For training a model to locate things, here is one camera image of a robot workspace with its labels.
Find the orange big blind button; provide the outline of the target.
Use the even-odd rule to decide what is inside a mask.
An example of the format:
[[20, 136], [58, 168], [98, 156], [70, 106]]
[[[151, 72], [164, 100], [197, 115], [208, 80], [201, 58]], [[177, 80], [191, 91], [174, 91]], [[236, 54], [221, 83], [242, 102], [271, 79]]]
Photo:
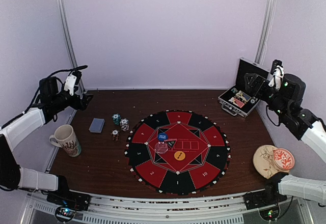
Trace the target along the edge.
[[183, 161], [186, 158], [186, 154], [183, 151], [176, 151], [174, 153], [174, 158], [178, 161]]

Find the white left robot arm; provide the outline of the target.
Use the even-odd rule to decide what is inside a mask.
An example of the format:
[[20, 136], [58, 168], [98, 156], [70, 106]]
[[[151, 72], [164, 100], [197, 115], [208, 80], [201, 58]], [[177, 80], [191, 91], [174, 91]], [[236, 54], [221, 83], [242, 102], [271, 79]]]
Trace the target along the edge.
[[61, 205], [68, 206], [73, 202], [73, 193], [66, 177], [23, 168], [13, 156], [14, 149], [26, 137], [50, 121], [55, 121], [58, 113], [68, 107], [86, 110], [92, 100], [92, 94], [76, 93], [79, 81], [76, 73], [69, 74], [60, 89], [57, 81], [58, 78], [53, 75], [40, 80], [27, 109], [1, 127], [1, 190], [21, 188], [48, 191]]

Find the clear round dealer button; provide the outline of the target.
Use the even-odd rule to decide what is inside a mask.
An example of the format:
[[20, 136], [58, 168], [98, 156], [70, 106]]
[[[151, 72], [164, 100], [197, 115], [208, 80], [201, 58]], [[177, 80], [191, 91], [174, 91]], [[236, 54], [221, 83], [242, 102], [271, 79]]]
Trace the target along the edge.
[[164, 154], [168, 151], [169, 146], [165, 142], [157, 142], [154, 147], [156, 153]]

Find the blue cream poker chip stack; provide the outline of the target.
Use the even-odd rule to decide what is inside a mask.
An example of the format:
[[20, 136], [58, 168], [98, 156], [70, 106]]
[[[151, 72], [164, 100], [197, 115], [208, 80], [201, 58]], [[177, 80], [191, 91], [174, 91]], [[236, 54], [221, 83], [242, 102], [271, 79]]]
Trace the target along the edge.
[[120, 127], [121, 127], [122, 131], [128, 131], [129, 130], [129, 120], [127, 118], [121, 119]]

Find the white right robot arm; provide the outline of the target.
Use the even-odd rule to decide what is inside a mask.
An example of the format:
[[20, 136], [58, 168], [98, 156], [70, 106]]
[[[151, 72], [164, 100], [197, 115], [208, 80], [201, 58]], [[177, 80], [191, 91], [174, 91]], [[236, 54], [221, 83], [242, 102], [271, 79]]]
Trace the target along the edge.
[[[284, 124], [296, 139], [325, 160], [325, 124], [310, 110], [301, 107], [306, 84], [293, 74], [284, 74], [279, 87], [270, 86], [269, 80], [256, 73], [247, 73], [244, 79], [246, 92], [266, 102], [268, 109], [278, 116], [279, 124]], [[261, 193], [261, 200], [270, 205], [280, 195], [291, 195], [324, 206], [325, 181], [276, 173]]]

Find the blue small blind button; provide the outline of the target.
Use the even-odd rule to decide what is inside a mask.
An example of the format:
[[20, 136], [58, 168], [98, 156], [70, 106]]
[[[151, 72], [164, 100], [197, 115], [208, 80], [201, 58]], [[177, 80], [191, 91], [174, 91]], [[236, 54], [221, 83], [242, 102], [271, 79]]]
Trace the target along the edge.
[[159, 133], [157, 136], [157, 139], [159, 142], [164, 142], [169, 139], [168, 135], [166, 133]]

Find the black triangular all-in marker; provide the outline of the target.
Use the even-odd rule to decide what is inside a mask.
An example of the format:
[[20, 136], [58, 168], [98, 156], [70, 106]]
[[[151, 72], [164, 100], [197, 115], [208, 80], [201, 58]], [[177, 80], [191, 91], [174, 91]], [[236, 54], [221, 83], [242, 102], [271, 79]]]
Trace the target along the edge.
[[169, 147], [170, 149], [173, 149], [173, 148], [174, 148], [174, 145], [175, 145], [176, 142], [177, 142], [177, 139], [175, 139], [175, 138], [171, 138], [171, 139], [165, 140], [164, 142], [168, 145], [168, 147]]

